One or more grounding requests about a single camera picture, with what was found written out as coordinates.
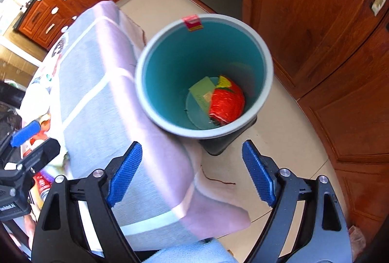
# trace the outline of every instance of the red label sticker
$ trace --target red label sticker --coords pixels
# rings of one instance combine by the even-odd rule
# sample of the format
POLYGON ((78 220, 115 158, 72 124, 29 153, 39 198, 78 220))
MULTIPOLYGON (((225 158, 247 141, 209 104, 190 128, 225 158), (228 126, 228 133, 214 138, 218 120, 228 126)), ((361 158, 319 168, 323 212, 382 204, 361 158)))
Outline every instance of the red label sticker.
POLYGON ((184 17, 182 20, 190 32, 203 28, 203 24, 201 24, 200 18, 197 14, 184 17))

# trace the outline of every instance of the light blue cloth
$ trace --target light blue cloth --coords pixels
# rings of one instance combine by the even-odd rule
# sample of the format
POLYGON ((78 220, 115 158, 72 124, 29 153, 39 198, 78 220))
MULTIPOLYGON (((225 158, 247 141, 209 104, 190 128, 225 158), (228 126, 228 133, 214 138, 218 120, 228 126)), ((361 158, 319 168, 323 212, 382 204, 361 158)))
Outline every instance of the light blue cloth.
POLYGON ((143 263, 238 263, 216 239, 158 251, 143 263))

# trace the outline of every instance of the plastic bag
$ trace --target plastic bag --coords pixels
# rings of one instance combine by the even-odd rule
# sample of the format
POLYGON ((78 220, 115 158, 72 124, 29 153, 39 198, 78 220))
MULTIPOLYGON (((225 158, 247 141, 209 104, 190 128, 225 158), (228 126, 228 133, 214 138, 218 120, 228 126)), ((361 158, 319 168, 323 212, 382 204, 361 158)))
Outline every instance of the plastic bag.
POLYGON ((242 89, 225 76, 219 76, 213 91, 209 116, 221 126, 238 119, 245 104, 242 89))
POLYGON ((349 229, 351 251, 353 253, 353 262, 366 247, 366 239, 362 234, 362 231, 355 226, 351 226, 349 229))

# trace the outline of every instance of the red can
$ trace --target red can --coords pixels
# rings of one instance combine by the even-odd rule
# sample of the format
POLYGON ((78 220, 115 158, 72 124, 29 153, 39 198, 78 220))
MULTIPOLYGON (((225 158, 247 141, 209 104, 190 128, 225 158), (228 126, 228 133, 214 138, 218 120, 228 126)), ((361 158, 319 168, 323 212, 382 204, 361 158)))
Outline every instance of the red can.
POLYGON ((51 183, 48 180, 46 180, 40 172, 38 172, 36 175, 34 175, 34 179, 36 182, 36 186, 38 188, 38 193, 40 195, 40 198, 43 201, 45 201, 45 199, 49 193, 51 183))

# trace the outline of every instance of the folded cloth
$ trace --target folded cloth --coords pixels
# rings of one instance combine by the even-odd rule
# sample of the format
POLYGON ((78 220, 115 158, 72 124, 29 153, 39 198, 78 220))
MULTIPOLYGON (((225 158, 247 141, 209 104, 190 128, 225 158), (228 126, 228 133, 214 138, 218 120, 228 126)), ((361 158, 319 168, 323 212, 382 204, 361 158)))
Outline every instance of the folded cloth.
MULTIPOLYGON (((249 227, 236 185, 202 172, 198 141, 160 129, 144 113, 134 81, 144 46, 143 30, 113 2, 103 1, 81 14, 51 48, 27 90, 39 83, 49 91, 46 134, 69 157, 60 162, 84 178, 105 169, 133 141, 141 144, 142 162, 112 208, 134 251, 183 246, 249 227)), ((89 246, 101 251, 84 209, 89 246)))
POLYGON ((143 263, 238 263, 216 239, 158 251, 143 263))

